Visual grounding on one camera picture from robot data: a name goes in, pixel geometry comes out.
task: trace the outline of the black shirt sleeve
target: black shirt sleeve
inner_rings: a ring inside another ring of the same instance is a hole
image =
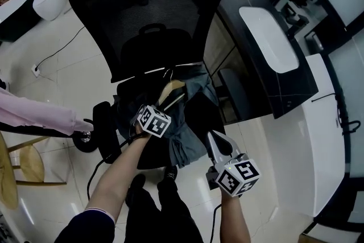
[[[59,234],[55,243],[113,243],[114,236],[114,221],[103,212],[89,210],[74,217]]]

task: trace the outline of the pink garment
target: pink garment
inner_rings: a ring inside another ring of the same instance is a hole
[[[17,97],[0,88],[0,122],[10,126],[39,126],[66,135],[93,131],[93,125],[76,119],[76,112],[62,106]]]

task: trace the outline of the human arm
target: human arm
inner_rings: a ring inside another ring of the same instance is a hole
[[[231,197],[221,190],[221,243],[250,243],[248,227],[238,196]]]
[[[150,135],[134,140],[101,176],[86,207],[102,209],[116,220]]]

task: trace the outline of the black shoe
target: black shoe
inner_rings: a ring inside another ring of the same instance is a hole
[[[177,172],[177,166],[167,166],[164,170],[164,179],[172,178],[176,180]]]
[[[131,182],[130,188],[127,190],[125,203],[128,207],[130,207],[133,203],[133,197],[135,191],[143,188],[146,182],[146,176],[144,174],[138,174],[133,181]]]

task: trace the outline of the black mesh chair back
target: black mesh chair back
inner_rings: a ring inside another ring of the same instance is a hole
[[[203,60],[220,0],[69,0],[101,49],[112,82]]]

